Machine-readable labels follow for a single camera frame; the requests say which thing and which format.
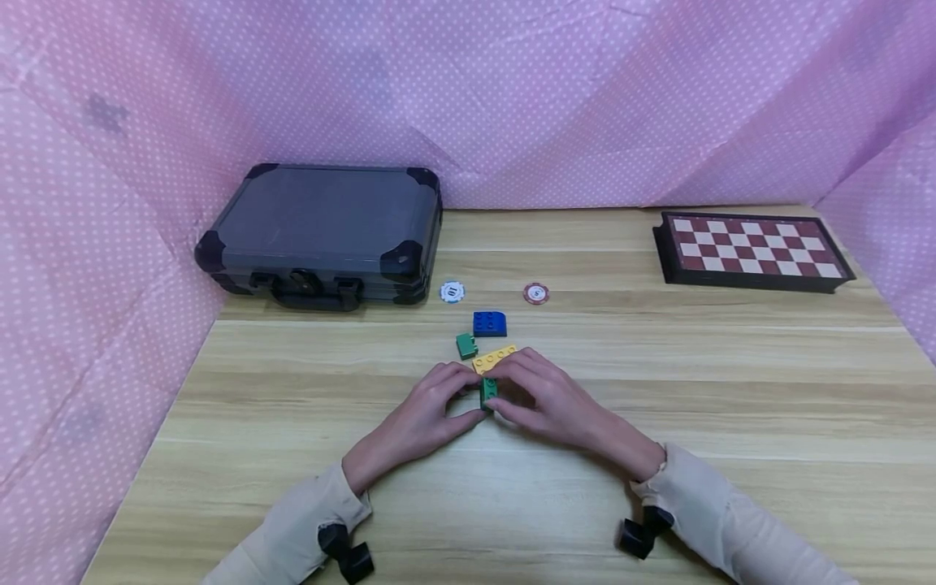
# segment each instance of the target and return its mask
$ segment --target folding chess board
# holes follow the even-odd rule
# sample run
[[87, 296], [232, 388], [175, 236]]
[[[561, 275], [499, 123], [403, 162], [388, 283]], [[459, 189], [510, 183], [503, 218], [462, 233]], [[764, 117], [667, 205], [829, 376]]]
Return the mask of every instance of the folding chess board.
[[653, 236], [668, 283], [832, 293], [855, 279], [814, 217], [663, 212]]

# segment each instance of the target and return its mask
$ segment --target wrist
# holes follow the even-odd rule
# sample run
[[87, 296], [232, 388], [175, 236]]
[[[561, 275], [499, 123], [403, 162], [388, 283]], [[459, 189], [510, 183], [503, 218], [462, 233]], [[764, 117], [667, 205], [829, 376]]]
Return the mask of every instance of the wrist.
[[379, 447], [379, 442], [369, 434], [351, 447], [342, 458], [344, 478], [348, 487], [358, 497], [396, 466]]
[[618, 465], [633, 481], [643, 483], [656, 475], [666, 451], [631, 423], [610, 411], [594, 425], [587, 448]]

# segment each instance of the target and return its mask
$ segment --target poker chip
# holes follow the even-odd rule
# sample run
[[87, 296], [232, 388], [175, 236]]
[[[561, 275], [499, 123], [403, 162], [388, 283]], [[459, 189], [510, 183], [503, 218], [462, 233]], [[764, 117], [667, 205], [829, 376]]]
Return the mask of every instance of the poker chip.
[[549, 300], [549, 289], [539, 283], [529, 283], [523, 289], [523, 298], [532, 305], [541, 305]]
[[458, 302], [465, 298], [465, 287], [457, 280], [450, 280], [439, 288], [439, 297], [445, 302]]

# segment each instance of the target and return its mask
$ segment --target wooden table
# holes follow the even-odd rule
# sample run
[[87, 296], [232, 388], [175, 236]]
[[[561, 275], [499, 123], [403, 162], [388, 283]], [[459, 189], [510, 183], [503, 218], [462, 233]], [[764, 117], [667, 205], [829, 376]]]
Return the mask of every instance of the wooden table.
[[[809, 214], [806, 208], [735, 212]], [[835, 295], [666, 285], [654, 211], [446, 212], [433, 281], [465, 299], [289, 313], [231, 298], [84, 583], [195, 583], [291, 484], [338, 460], [495, 308], [606, 407], [723, 471], [863, 583], [936, 582], [936, 375], [868, 278]], [[531, 281], [549, 286], [524, 302]], [[481, 339], [482, 351], [505, 344]], [[476, 392], [455, 410], [473, 407]], [[493, 418], [372, 491], [368, 583], [687, 583], [675, 541], [583, 454]], [[329, 563], [321, 583], [344, 583]]]

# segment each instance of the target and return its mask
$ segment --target red poker chip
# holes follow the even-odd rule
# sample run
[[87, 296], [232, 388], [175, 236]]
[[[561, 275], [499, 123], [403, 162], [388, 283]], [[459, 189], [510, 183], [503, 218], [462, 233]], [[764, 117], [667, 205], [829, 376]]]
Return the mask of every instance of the red poker chip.
[[529, 283], [523, 288], [523, 298], [532, 305], [541, 305], [549, 300], [549, 289], [539, 283]]

